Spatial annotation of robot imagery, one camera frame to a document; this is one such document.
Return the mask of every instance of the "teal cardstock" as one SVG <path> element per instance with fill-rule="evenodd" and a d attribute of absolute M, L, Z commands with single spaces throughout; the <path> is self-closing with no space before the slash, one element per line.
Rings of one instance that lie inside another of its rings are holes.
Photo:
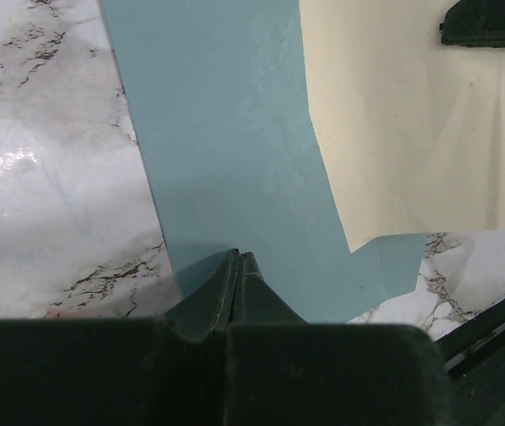
<path fill-rule="evenodd" d="M 310 322 L 414 290 L 423 235 L 349 252 L 305 87 L 297 0 L 103 0 L 184 296 L 228 249 Z"/>

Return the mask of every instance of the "beige paper sheet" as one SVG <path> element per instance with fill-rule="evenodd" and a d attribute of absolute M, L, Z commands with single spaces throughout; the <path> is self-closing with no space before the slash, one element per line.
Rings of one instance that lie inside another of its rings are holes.
<path fill-rule="evenodd" d="M 300 0 L 310 115 L 351 251 L 505 228 L 505 50 L 445 47 L 456 0 Z"/>

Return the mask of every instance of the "white marble surface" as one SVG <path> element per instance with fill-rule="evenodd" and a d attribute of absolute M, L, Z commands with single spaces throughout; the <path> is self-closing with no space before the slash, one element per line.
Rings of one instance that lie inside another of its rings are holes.
<path fill-rule="evenodd" d="M 434 338 L 505 297 L 505 232 L 430 236 L 416 290 L 356 323 Z M 180 298 L 97 0 L 0 0 L 0 317 Z"/>

